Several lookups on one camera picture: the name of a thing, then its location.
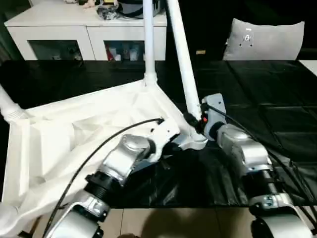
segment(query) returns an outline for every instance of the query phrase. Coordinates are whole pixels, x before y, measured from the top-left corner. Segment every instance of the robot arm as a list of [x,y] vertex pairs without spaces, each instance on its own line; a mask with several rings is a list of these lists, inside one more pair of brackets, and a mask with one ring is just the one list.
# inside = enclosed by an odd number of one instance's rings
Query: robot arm
[[[223,110],[219,94],[208,96],[203,103]],[[255,216],[251,231],[254,238],[312,238],[313,234],[294,207],[291,198],[277,181],[266,148],[244,130],[226,124],[219,114],[206,107],[204,135],[215,140],[231,159],[242,180],[249,210]]]
[[179,134],[177,124],[168,119],[149,137],[125,134],[109,152],[97,171],[86,177],[87,185],[75,194],[46,238],[102,238],[98,222],[107,217],[112,201],[135,169],[157,161],[164,145]]

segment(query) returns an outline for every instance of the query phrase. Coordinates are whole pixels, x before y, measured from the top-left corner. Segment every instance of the black tablecloth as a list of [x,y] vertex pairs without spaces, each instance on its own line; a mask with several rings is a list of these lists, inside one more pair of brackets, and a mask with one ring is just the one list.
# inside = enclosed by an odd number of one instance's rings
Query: black tablecloth
[[[157,63],[158,83],[186,112],[178,66]],[[23,108],[35,107],[143,78],[143,63],[8,61],[0,83]],[[317,78],[296,61],[213,61],[194,65],[199,97],[222,93],[229,115],[275,146],[284,163],[317,197]],[[5,168],[8,125],[0,122],[0,170]],[[285,172],[280,177],[307,204]],[[246,206],[235,168],[209,142],[201,151],[175,153],[133,174],[114,207]]]

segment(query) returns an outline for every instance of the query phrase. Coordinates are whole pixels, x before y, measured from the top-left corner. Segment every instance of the tile floor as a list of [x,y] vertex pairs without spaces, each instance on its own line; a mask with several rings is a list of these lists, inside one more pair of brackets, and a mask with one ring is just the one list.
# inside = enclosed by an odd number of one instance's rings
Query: tile floor
[[[48,218],[41,219],[33,238],[41,238]],[[252,238],[252,220],[247,208],[112,209],[101,227],[105,238],[128,233],[141,238]]]

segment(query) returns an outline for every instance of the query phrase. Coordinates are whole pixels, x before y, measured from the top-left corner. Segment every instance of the white metal tube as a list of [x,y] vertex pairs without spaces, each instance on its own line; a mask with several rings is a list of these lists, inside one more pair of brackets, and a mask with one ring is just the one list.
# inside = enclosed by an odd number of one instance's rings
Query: white metal tube
[[145,78],[153,78],[156,82],[154,60],[153,0],[143,0],[143,19],[145,36]]
[[186,35],[178,0],[167,0],[170,20],[175,39],[179,68],[182,76],[187,110],[197,120],[201,119],[201,109],[194,79],[192,63],[190,61]]
[[4,88],[0,85],[0,111],[6,121],[20,118],[23,110],[14,103]]

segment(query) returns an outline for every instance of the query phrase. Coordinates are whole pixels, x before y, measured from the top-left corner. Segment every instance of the gray pillow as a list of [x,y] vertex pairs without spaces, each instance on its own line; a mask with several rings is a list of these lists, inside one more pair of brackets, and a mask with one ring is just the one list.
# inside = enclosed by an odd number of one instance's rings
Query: gray pillow
[[253,25],[233,19],[224,60],[295,60],[303,42],[304,25]]

